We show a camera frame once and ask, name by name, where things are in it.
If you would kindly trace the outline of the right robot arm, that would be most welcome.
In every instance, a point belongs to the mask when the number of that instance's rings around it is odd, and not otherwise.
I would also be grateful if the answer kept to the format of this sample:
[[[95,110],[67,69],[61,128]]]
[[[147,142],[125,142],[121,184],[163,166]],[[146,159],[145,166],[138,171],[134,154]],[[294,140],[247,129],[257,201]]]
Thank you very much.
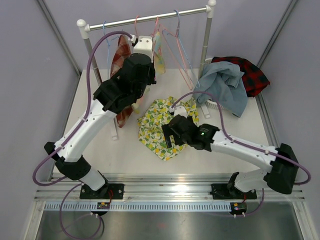
[[[225,136],[224,132],[207,123],[197,126],[191,116],[176,115],[168,124],[162,125],[166,147],[184,144],[196,150],[222,153],[255,165],[249,172],[234,172],[223,193],[226,199],[240,199],[244,194],[263,188],[290,195],[293,191],[298,160],[291,146],[264,146]]]

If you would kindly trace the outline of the pastel tie-dye garment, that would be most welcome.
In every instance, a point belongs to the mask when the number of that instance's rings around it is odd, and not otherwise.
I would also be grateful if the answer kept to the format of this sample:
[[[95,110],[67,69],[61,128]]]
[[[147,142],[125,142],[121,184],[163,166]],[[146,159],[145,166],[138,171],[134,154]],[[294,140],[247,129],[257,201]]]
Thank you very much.
[[[155,76],[158,77],[166,72],[165,61],[162,56],[162,36],[160,31],[158,31],[153,37],[153,63],[155,67]]]

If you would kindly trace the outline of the white metal clothes rack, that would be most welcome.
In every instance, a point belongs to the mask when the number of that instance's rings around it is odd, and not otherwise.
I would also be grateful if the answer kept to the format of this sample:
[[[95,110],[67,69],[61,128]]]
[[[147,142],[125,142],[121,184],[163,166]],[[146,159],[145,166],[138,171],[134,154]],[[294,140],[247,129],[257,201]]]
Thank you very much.
[[[215,0],[208,0],[207,5],[202,8],[183,10],[180,12],[176,10],[170,13],[162,13],[162,14],[156,14],[151,16],[137,16],[135,19],[132,18],[132,19],[126,19],[126,20],[120,20],[120,21],[114,21],[114,22],[105,22],[105,23],[96,24],[96,25],[89,25],[85,20],[78,19],[76,22],[76,25],[79,28],[81,37],[85,43],[86,50],[88,52],[88,55],[90,56],[93,53],[93,47],[91,44],[89,33],[92,31],[101,30],[101,29],[105,31],[107,28],[114,28],[114,27],[126,26],[131,24],[134,24],[135,29],[137,29],[136,28],[137,23],[150,22],[150,21],[157,22],[160,19],[167,19],[167,18],[173,18],[173,17],[179,18],[181,16],[186,16],[186,15],[206,13],[205,33],[204,33],[203,46],[201,50],[201,58],[200,58],[200,65],[199,65],[199,71],[198,71],[198,78],[200,78],[200,76],[203,73],[205,58],[207,55],[207,48],[208,48],[208,42],[209,42],[209,36],[211,31],[211,24],[212,24],[212,18],[214,15],[215,5],[216,5]],[[92,57],[90,67],[94,72],[94,76],[98,83],[98,86],[100,86],[103,81],[102,81],[101,73],[100,73],[96,58],[94,56]],[[111,138],[113,140],[117,140],[119,138],[119,135],[117,133],[116,117],[112,118],[111,123],[108,122],[108,125],[110,126]]]

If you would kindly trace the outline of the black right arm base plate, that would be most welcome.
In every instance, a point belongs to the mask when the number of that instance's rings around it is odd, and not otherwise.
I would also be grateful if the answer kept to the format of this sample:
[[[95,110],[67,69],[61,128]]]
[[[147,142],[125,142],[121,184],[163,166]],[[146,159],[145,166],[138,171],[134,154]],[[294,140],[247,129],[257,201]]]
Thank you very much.
[[[235,200],[243,199],[243,194],[234,186],[227,183],[213,183],[210,185],[210,195],[214,200]]]

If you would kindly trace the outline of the light blue denim garment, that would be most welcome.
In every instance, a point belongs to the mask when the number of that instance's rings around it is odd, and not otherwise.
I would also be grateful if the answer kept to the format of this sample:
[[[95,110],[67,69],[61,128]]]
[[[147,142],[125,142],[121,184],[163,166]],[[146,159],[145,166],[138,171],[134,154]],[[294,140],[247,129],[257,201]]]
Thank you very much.
[[[207,100],[217,100],[223,108],[240,118],[248,103],[243,75],[237,64],[228,61],[210,63],[203,69],[199,84],[193,90],[193,98],[200,106]]]

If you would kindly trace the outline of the aluminium mounting rail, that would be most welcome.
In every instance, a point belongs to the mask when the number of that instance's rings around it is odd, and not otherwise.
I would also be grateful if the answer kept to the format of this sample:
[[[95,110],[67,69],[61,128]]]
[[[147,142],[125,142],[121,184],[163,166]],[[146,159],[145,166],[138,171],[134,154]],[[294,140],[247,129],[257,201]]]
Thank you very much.
[[[124,202],[209,202],[211,184],[227,183],[228,173],[134,175],[104,173],[110,183],[124,184]],[[78,182],[64,179],[51,186],[37,186],[34,201],[60,201]],[[290,195],[264,189],[266,202],[305,202],[302,187]]]

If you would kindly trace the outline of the white plastic perforated basket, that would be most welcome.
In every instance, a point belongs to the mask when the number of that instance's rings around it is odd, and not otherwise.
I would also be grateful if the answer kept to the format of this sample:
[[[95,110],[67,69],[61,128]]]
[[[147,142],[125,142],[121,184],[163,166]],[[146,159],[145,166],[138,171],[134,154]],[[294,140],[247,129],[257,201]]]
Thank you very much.
[[[205,71],[205,68],[206,66],[208,66],[209,64],[212,63],[212,58],[206,58],[204,60],[204,64],[203,64],[203,69],[202,69],[202,73],[200,75],[199,78],[202,78],[203,75],[204,75],[204,71]],[[212,100],[207,100],[205,103],[203,103],[201,106],[200,106],[203,110],[205,109],[207,112],[209,111],[208,109],[215,109],[215,110],[218,110],[218,105],[216,102],[212,101]]]

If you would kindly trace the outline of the yellow green floral garment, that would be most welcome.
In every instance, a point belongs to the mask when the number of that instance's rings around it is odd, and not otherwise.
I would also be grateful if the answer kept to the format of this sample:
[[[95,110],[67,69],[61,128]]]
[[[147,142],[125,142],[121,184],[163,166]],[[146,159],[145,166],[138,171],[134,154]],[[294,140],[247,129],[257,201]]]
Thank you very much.
[[[172,147],[167,147],[162,125],[168,124],[173,115],[169,108],[176,102],[176,98],[155,99],[144,115],[137,120],[138,140],[163,161],[168,161],[182,152],[187,145],[176,145],[174,138],[170,140]]]

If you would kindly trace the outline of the red beige checked garment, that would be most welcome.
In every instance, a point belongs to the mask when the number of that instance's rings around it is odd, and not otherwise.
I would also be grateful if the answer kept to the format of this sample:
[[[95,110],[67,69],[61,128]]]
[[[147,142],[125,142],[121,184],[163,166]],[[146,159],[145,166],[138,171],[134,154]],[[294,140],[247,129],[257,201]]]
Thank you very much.
[[[127,40],[127,36],[120,35],[115,54],[112,59],[110,68],[110,77],[116,74],[120,68],[122,68],[124,60],[131,55],[130,45]],[[116,116],[117,126],[123,128],[133,112],[131,105],[126,106],[119,114]]]

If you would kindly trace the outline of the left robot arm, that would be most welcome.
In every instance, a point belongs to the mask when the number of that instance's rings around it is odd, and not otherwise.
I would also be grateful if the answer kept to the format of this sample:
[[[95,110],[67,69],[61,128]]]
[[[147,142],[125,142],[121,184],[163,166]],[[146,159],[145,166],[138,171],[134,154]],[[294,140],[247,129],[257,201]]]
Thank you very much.
[[[152,55],[133,53],[110,79],[91,95],[88,109],[69,132],[57,142],[44,146],[61,174],[81,181],[98,199],[107,196],[109,183],[83,157],[83,152],[99,131],[124,108],[136,103],[147,86],[156,83]]]

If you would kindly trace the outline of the red black plaid skirt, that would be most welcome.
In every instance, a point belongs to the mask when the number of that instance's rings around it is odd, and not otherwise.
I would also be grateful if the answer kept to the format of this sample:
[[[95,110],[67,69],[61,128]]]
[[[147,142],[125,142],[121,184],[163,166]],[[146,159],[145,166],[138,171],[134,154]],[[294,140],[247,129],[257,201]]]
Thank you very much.
[[[237,56],[214,57],[211,62],[229,62],[238,65],[240,71],[244,73],[242,81],[249,98],[256,97],[271,84],[262,70],[245,58]]]

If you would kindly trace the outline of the pink wire hanger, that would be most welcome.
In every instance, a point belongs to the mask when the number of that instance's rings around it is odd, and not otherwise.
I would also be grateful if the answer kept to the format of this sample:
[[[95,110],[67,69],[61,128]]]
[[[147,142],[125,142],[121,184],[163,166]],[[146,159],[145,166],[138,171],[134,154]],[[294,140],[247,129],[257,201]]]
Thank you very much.
[[[162,33],[162,27],[161,27],[160,25],[163,25],[163,24],[162,24],[162,23],[159,24],[159,29],[161,30],[161,33]],[[176,46],[176,41],[175,41],[175,39],[174,39],[173,37],[171,37],[171,36],[167,36],[166,38],[167,38],[167,40],[169,41],[169,44],[171,45],[173,51],[174,51],[177,55],[179,55],[179,53],[178,53],[178,48],[177,48],[177,46]]]

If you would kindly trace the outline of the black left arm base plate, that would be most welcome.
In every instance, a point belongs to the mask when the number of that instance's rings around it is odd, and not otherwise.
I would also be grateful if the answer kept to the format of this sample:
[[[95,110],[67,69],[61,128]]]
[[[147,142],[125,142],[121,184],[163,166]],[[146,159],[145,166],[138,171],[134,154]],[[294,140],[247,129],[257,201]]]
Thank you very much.
[[[122,200],[125,185],[122,183],[109,183],[107,188],[92,190],[88,185],[81,186],[79,198],[82,200]]]

